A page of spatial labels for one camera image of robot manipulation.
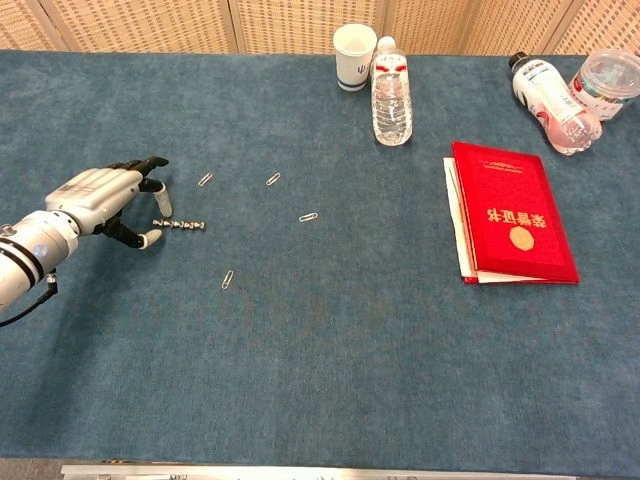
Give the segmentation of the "clear water bottle red label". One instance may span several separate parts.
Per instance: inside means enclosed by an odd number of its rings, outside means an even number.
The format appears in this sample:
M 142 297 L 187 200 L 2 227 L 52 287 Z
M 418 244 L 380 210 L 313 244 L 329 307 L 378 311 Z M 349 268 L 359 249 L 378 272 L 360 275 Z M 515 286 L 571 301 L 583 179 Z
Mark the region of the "clear water bottle red label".
M 413 133 L 408 60 L 391 36 L 377 44 L 370 66 L 372 124 L 385 146 L 405 144 Z

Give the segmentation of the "blue tablecloth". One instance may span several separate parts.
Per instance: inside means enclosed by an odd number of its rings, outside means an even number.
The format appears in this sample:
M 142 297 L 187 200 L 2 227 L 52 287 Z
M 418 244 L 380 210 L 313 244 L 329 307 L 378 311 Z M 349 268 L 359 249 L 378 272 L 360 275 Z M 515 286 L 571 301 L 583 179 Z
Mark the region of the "blue tablecloth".
M 330 56 L 0 51 L 0 225 L 156 155 L 207 226 L 83 238 L 15 304 L 0 456 L 640 477 L 640 101 L 566 157 L 506 58 L 409 73 L 413 136 L 385 148 Z M 454 141 L 543 160 L 578 285 L 461 280 Z

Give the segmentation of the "pink drink bottle white label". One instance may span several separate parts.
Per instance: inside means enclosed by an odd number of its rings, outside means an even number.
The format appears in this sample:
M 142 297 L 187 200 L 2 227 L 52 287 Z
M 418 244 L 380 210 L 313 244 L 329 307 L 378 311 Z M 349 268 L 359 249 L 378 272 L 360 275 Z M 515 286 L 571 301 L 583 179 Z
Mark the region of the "pink drink bottle white label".
M 599 118 L 575 99 L 551 63 L 517 52 L 508 64 L 515 97 L 537 119 L 557 152 L 570 156 L 588 150 L 600 138 Z

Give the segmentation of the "beige woven folding screen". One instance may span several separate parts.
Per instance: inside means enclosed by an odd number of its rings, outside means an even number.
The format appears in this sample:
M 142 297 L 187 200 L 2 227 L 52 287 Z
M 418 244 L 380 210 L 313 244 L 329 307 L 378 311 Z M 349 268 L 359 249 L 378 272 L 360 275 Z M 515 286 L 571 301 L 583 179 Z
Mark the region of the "beige woven folding screen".
M 0 0 L 0 50 L 328 54 L 347 23 L 410 54 L 640 55 L 640 0 Z

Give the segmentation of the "aluminium table rail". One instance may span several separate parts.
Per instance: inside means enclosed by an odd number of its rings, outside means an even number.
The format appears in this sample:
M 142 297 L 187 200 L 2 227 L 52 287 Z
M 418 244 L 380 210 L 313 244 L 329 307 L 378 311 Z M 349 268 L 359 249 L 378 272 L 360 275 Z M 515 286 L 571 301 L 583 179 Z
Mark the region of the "aluminium table rail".
M 65 464 L 63 480 L 577 480 L 575 476 L 329 467 Z

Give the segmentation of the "white paper cup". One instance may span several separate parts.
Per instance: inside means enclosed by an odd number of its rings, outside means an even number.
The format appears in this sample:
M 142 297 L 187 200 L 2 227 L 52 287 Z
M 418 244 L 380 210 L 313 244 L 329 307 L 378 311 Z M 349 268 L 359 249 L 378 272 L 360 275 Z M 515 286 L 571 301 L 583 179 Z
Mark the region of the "white paper cup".
M 335 31 L 336 75 L 341 89 L 353 92 L 365 86 L 376 45 L 377 35 L 367 25 L 345 24 Z

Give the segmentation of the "silver bead chain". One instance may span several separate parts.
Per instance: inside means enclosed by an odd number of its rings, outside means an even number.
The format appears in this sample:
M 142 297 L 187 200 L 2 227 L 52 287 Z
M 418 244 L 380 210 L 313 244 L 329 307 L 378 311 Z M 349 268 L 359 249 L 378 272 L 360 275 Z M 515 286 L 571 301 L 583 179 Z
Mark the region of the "silver bead chain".
M 172 220 L 172 219 L 153 219 L 152 225 L 169 228 L 169 229 L 181 229 L 181 230 L 202 230 L 206 229 L 206 223 L 200 221 L 184 221 L 184 220 Z

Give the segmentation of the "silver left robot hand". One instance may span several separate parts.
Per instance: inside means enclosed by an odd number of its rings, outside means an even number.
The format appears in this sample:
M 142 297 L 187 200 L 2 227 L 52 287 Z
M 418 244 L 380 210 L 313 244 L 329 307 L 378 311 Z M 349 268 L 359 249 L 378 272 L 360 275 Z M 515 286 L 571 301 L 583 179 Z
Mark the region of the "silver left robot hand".
M 166 185 L 148 174 L 168 161 L 152 156 L 85 170 L 45 198 L 48 211 L 62 212 L 75 222 L 81 236 L 104 234 L 130 248 L 145 249 L 157 241 L 158 229 L 145 234 L 131 231 L 120 221 L 123 209 L 140 192 L 154 195 L 162 215 L 173 214 Z

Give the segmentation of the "clear plastic jar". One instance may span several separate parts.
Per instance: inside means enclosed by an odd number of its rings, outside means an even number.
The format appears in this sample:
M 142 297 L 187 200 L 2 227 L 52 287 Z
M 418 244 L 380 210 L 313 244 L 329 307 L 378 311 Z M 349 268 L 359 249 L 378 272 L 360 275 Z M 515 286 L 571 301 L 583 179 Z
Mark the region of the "clear plastic jar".
M 618 49 L 590 54 L 569 82 L 576 101 L 601 122 L 640 96 L 640 55 Z

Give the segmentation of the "red certificate book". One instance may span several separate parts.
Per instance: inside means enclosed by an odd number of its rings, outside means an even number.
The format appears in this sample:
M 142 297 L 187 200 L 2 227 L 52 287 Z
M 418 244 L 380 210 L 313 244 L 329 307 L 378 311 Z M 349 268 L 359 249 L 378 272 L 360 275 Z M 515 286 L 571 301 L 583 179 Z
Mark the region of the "red certificate book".
M 469 257 L 484 273 L 532 277 L 523 283 L 580 282 L 542 160 L 454 141 Z

